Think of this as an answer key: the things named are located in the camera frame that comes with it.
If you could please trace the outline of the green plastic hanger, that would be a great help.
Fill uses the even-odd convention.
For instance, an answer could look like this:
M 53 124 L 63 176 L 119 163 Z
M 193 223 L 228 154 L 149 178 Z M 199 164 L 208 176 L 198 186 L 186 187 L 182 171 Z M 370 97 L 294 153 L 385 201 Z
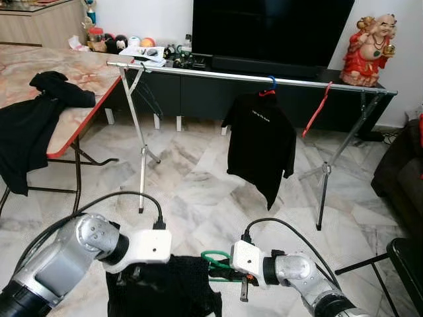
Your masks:
M 200 253 L 200 257 L 209 265 L 209 281 L 211 283 L 232 283 L 223 277 L 223 260 L 231 260 L 231 256 L 221 250 L 206 250 Z

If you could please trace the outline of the light wooden cabinet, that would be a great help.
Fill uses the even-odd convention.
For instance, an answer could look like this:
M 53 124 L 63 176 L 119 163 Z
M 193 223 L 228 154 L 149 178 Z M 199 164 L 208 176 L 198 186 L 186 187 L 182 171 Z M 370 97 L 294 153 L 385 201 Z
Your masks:
M 36 0 L 0 0 L 0 44 L 70 48 L 84 42 L 85 13 L 81 0 L 57 0 L 39 6 Z

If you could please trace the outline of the blue trophy ornament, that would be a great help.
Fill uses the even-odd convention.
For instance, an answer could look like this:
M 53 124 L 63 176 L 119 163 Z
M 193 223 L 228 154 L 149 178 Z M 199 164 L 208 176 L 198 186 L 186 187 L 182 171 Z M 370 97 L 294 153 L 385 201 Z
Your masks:
M 85 12 L 82 25 L 85 30 L 88 30 L 96 26 L 96 0 L 81 0 L 81 2 Z

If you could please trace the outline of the stack of white papers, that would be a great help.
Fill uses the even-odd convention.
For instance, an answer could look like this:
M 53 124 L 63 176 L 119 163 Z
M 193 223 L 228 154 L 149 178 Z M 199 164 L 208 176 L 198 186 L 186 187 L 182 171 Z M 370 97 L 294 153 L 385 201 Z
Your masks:
M 161 67 L 166 63 L 163 46 L 128 46 L 119 55 L 129 55 L 133 58 L 133 64 L 148 67 Z

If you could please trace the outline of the dark brown sofa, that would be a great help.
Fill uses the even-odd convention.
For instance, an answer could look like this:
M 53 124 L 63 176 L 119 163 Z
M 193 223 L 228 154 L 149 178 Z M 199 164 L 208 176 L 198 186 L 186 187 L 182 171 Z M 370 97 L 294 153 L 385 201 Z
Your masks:
M 421 242 L 423 179 L 420 120 L 414 119 L 393 139 L 377 166 L 371 187 L 389 202 L 393 216 L 406 234 Z

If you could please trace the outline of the silver metal clothes rack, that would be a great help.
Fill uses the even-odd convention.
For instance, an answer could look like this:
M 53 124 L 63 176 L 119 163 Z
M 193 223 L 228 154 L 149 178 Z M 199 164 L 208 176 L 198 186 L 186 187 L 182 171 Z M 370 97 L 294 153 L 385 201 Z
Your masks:
M 109 66 L 117 67 L 121 76 L 123 87 L 125 90 L 125 96 L 129 105 L 131 116 L 135 124 L 135 130 L 137 137 L 140 141 L 140 175 L 139 175 L 139 190 L 141 192 L 145 189 L 145 167 L 147 165 L 147 159 L 154 160 L 156 163 L 160 163 L 161 159 L 154 155 L 149 148 L 149 145 L 144 139 L 144 133 L 140 130 L 139 118 L 136 112 L 135 104 L 132 99 L 132 93 L 139 83 L 142 75 L 145 73 L 166 73 L 167 75 L 182 75 L 189 77 L 198 78 L 209 78 L 209 79 L 220 79 L 220 81 L 244 81 L 254 83 L 268 83 L 271 85 L 271 81 L 268 77 L 257 77 L 250 75 L 236 75 L 236 73 L 220 73 L 212 71 L 197 71 L 189 69 L 178 69 L 178 67 L 146 67 L 145 65 L 135 65 L 132 63 L 120 63 L 120 61 L 109 61 Z M 307 88 L 323 88 L 325 90 L 327 83 L 320 83 L 315 81 L 293 81 L 292 79 L 277 79 L 277 85 L 283 85 L 284 87 L 307 87 Z M 321 184 L 321 200 L 318 220 L 315 223 L 315 229 L 321 230 L 323 227 L 323 215 L 325 209 L 325 199 L 328 190 L 330 173 L 332 173 L 333 166 L 341 157 L 342 152 L 350 144 L 351 140 L 356 137 L 359 130 L 362 129 L 362 125 L 366 119 L 372 114 L 377 107 L 377 104 L 386 96 L 396 96 L 396 91 L 387 90 L 386 88 L 369 88 L 369 87 L 352 87 L 351 85 L 336 85 L 333 84 L 331 90 L 343 90 L 360 93 L 362 96 L 362 104 L 365 104 L 367 96 L 372 94 L 371 100 L 365 108 L 362 110 L 362 114 L 356 121 L 350 132 L 342 142 L 341 146 L 338 146 L 336 152 L 329 161 L 324 161 L 320 168 L 312 169 L 306 172 L 300 178 L 308 178 L 317 172 L 321 172 L 323 176 L 323 184 Z

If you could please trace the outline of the black soundbar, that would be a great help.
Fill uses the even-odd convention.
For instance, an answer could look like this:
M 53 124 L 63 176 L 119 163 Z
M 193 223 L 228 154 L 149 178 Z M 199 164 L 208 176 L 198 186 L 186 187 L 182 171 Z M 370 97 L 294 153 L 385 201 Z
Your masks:
M 325 67 L 292 65 L 215 55 L 210 59 L 209 68 L 214 71 L 242 73 L 243 75 L 264 76 L 273 75 L 282 79 L 296 79 L 296 81 L 336 81 L 339 72 Z

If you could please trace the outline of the jar with red lid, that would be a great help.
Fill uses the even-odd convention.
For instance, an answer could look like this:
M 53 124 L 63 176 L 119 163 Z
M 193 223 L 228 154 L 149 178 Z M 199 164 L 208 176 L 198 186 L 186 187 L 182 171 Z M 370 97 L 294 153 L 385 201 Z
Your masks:
M 108 48 L 104 40 L 104 30 L 93 26 L 87 30 L 87 45 L 93 52 L 106 53 Z

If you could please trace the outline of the black shirt with white print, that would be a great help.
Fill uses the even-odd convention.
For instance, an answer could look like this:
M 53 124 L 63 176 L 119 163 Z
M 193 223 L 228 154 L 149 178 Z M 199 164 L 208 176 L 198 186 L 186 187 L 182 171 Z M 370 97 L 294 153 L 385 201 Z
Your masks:
M 271 209 L 284 178 L 294 173 L 296 130 L 271 90 L 240 94 L 222 127 L 229 127 L 227 173 L 250 182 Z

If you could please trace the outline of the red laughing Buddha statue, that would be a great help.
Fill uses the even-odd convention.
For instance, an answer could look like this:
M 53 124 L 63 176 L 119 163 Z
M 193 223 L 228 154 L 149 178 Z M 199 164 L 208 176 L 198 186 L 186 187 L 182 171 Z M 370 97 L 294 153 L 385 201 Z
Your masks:
M 358 31 L 348 40 L 341 81 L 354 87 L 374 87 L 379 70 L 395 55 L 392 39 L 396 36 L 396 18 L 392 13 L 380 17 L 363 17 Z

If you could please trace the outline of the black jacket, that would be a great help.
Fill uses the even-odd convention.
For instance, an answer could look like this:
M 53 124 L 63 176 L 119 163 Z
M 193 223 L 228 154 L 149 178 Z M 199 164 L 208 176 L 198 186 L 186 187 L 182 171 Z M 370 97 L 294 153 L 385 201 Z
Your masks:
M 37 73 L 29 85 L 36 97 L 0 108 L 0 177 L 14 194 L 29 194 L 27 173 L 48 165 L 46 150 L 61 112 L 94 108 L 96 95 L 57 71 Z

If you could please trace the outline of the black TV console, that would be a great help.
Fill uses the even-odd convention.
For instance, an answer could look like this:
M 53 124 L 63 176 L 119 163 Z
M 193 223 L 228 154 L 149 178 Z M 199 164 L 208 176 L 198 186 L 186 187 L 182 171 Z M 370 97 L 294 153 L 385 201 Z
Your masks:
M 144 73 L 133 92 L 137 114 L 221 121 L 237 96 L 266 90 L 268 83 L 220 81 L 169 73 Z M 296 129 L 304 129 L 323 99 L 323 88 L 278 85 L 278 105 Z M 323 111 L 311 130 L 348 133 L 372 94 L 362 104 L 360 93 L 330 90 Z

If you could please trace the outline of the dark shirt with red stripe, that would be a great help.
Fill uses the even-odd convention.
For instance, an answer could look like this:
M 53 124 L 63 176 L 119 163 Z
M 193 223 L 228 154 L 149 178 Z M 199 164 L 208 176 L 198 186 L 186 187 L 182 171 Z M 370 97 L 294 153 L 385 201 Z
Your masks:
M 223 316 L 221 294 L 209 285 L 209 265 L 194 256 L 171 256 L 165 264 L 144 265 L 146 285 L 119 285 L 106 273 L 108 317 Z

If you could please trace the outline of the red plastic hanger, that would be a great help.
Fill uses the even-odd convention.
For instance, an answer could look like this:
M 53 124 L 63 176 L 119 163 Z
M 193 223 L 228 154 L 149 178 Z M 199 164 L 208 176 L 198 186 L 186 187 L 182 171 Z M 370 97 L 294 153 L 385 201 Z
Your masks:
M 330 81 L 329 83 L 327 83 L 327 86 L 324 90 L 324 94 L 323 94 L 323 99 L 321 99 L 321 102 L 319 103 L 319 106 L 317 106 L 317 109 L 315 109 L 315 111 L 313 112 L 311 118 L 309 118 L 308 123 L 305 125 L 301 136 L 303 138 L 305 138 L 305 136 L 308 134 L 309 130 L 312 128 L 313 124 L 315 123 L 315 120 L 317 120 L 317 117 L 319 116 L 319 114 L 321 113 L 321 111 L 323 111 L 323 108 L 325 106 L 325 103 L 328 99 L 328 94 L 330 92 L 330 88 L 332 88 L 332 85 L 334 84 L 333 81 Z

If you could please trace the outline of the marble top folding table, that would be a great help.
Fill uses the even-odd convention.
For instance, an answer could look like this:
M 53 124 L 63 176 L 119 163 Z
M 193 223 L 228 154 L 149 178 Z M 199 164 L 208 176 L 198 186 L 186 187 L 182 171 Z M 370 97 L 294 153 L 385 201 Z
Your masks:
M 38 96 L 39 91 L 31 87 L 29 82 L 37 73 L 45 71 L 63 73 L 70 83 L 95 94 L 94 108 L 66 108 L 61 112 L 48 150 L 46 150 L 48 162 L 64 162 L 63 155 L 67 149 L 72 148 L 75 151 L 75 157 L 69 161 L 75 166 L 76 177 L 76 187 L 71 191 L 75 196 L 73 211 L 78 211 L 79 200 L 81 200 L 81 166 L 100 165 L 100 161 L 93 160 L 81 150 L 79 145 L 81 132 L 96 115 L 104 100 L 117 87 L 121 78 L 118 68 L 109 66 L 109 61 L 127 63 L 130 60 L 130 57 L 126 55 L 104 52 L 0 44 L 0 108 Z M 29 184 L 28 179 L 27 184 L 29 192 L 45 190 L 43 187 Z M 8 186 L 6 190 L 0 191 L 0 212 L 11 193 Z

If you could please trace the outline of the tissue pack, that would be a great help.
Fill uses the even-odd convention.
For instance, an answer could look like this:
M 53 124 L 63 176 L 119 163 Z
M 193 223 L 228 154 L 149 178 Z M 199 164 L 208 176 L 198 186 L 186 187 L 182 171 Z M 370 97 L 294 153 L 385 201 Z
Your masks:
M 89 52 L 90 48 L 88 48 L 87 45 L 84 45 L 81 43 L 81 40 L 79 39 L 78 36 L 76 36 L 76 34 L 74 34 L 72 37 L 70 37 L 67 40 L 67 45 L 69 45 L 69 47 L 72 50 L 75 51 L 80 51 L 80 52 Z

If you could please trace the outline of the black flat television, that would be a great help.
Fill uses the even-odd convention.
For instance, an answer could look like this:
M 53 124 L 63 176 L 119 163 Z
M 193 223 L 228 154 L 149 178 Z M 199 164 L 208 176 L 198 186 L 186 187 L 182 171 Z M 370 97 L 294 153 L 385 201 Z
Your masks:
M 192 49 L 326 67 L 356 0 L 193 0 Z

